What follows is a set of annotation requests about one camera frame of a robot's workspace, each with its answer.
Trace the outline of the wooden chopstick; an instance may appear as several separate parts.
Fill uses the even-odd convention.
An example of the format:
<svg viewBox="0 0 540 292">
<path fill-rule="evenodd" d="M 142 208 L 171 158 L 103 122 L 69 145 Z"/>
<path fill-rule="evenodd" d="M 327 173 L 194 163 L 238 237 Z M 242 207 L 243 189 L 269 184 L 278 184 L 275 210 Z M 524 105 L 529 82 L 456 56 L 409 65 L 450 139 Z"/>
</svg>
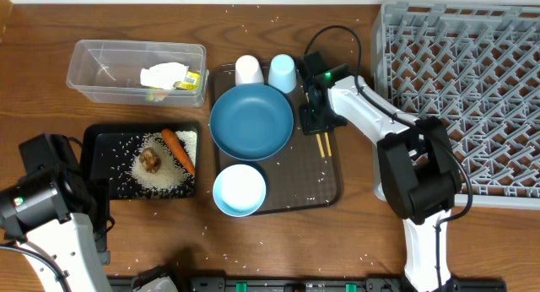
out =
<svg viewBox="0 0 540 292">
<path fill-rule="evenodd" d="M 308 94 L 305 93 L 305 97 L 307 99 L 307 101 L 309 102 L 309 97 L 308 97 Z M 316 134 L 316 140 L 317 140 L 317 144 L 318 144 L 318 148 L 319 148 L 319 151 L 320 151 L 320 155 L 322 158 L 325 158 L 326 155 L 325 155 L 325 151 L 324 151 L 324 148 L 322 146 L 322 140 L 321 140 L 321 135 L 320 134 Z"/>
<path fill-rule="evenodd" d="M 324 136 L 325 136 L 325 141 L 326 141 L 326 145 L 327 145 L 327 155 L 329 157 L 332 157 L 332 150 L 331 150 L 331 144 L 330 144 L 328 133 L 325 132 Z"/>
</svg>

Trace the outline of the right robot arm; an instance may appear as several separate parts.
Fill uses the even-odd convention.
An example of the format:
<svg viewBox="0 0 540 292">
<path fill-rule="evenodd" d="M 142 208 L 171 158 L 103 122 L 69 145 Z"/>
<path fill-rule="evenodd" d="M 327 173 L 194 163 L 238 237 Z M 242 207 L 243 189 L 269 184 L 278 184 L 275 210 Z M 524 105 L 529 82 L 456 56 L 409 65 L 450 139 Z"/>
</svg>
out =
<svg viewBox="0 0 540 292">
<path fill-rule="evenodd" d="M 374 180 L 404 225 L 410 288 L 449 290 L 446 230 L 462 183 L 443 123 L 398 110 L 348 65 L 301 64 L 299 75 L 308 99 L 300 113 L 304 132 L 352 123 L 374 145 Z"/>
</svg>

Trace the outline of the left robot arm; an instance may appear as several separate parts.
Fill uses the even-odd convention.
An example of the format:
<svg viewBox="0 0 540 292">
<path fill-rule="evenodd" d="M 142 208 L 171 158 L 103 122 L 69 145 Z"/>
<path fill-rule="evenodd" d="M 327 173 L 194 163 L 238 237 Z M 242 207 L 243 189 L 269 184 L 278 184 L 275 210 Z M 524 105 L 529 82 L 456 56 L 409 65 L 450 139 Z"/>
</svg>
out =
<svg viewBox="0 0 540 292">
<path fill-rule="evenodd" d="M 70 170 L 38 170 L 1 192 L 2 249 L 21 253 L 46 291 L 177 291 L 153 270 L 132 279 L 108 278 L 96 247 L 95 199 Z"/>
</svg>

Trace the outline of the green yellow snack wrapper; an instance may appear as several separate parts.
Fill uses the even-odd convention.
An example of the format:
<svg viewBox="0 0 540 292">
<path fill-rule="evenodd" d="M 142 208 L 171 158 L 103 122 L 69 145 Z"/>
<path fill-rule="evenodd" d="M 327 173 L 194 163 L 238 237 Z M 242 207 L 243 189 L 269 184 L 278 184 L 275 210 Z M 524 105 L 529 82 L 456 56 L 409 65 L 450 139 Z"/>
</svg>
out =
<svg viewBox="0 0 540 292">
<path fill-rule="evenodd" d="M 156 77 L 149 80 L 148 101 L 162 101 L 170 95 L 171 91 L 187 90 L 194 91 L 199 85 L 200 75 L 198 73 L 187 72 L 182 80 L 159 81 Z"/>
</svg>

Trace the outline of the brown food scrap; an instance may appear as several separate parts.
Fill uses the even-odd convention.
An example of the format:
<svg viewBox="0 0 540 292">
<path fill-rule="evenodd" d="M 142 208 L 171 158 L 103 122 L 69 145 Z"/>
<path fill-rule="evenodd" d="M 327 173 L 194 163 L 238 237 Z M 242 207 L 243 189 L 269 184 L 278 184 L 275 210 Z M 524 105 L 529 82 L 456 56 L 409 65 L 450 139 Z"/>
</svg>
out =
<svg viewBox="0 0 540 292">
<path fill-rule="evenodd" d="M 145 148 L 138 156 L 139 162 L 149 173 L 157 173 L 161 167 L 161 158 L 152 148 Z"/>
</svg>

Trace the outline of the light blue bowl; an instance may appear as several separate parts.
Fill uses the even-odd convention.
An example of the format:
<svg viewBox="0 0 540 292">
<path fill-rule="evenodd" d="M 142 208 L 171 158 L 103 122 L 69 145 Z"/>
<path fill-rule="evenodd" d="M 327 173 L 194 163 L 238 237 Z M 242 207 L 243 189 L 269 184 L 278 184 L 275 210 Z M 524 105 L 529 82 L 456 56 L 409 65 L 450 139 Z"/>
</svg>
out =
<svg viewBox="0 0 540 292">
<path fill-rule="evenodd" d="M 219 210 L 242 218 L 263 204 L 267 184 L 261 172 L 249 165 L 232 165 L 222 170 L 213 184 L 213 200 Z"/>
</svg>

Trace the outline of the white tissue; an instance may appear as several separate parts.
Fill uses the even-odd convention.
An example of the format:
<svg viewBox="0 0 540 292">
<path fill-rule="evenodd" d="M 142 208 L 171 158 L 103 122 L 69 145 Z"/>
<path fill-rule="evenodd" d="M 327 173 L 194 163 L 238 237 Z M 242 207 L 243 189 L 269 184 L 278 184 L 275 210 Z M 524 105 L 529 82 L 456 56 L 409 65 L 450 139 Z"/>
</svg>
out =
<svg viewBox="0 0 540 292">
<path fill-rule="evenodd" d="M 178 62 L 166 62 L 142 68 L 140 84 L 146 87 L 173 90 L 177 82 L 182 81 L 188 72 L 188 66 Z"/>
</svg>

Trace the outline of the orange carrot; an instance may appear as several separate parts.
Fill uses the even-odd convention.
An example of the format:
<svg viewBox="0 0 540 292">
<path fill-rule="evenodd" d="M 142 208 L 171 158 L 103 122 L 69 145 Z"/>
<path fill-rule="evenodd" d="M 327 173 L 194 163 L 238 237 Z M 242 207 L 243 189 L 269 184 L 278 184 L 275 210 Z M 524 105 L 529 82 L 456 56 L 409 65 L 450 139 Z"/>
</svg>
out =
<svg viewBox="0 0 540 292">
<path fill-rule="evenodd" d="M 166 128 L 161 131 L 161 135 L 170 152 L 177 158 L 185 170 L 194 176 L 195 166 L 187 152 L 181 146 L 179 138 L 176 136 L 176 134 L 170 129 Z"/>
</svg>

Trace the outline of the white rice pile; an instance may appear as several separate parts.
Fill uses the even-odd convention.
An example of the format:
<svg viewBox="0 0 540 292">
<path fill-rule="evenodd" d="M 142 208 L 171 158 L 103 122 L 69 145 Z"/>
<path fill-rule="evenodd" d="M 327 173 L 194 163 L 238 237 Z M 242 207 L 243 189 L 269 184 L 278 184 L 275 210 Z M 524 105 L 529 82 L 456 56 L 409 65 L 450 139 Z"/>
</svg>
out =
<svg viewBox="0 0 540 292">
<path fill-rule="evenodd" d="M 109 167 L 113 199 L 179 198 L 194 193 L 195 177 L 170 152 L 160 132 L 128 135 L 118 144 L 118 149 L 111 150 L 116 163 Z M 152 148 L 161 158 L 161 167 L 155 174 L 147 172 L 138 160 L 145 148 Z"/>
</svg>

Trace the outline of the dark blue plate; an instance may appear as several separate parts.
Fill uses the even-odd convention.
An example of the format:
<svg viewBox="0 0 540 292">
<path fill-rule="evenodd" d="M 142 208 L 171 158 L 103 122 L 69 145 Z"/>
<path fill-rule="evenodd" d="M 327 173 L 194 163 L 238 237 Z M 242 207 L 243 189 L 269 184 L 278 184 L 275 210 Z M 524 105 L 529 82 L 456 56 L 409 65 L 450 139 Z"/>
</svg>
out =
<svg viewBox="0 0 540 292">
<path fill-rule="evenodd" d="M 209 126 L 214 143 L 225 154 L 258 161 L 287 144 L 293 133 L 294 113 L 280 91 L 263 84 L 242 84 L 216 100 Z"/>
</svg>

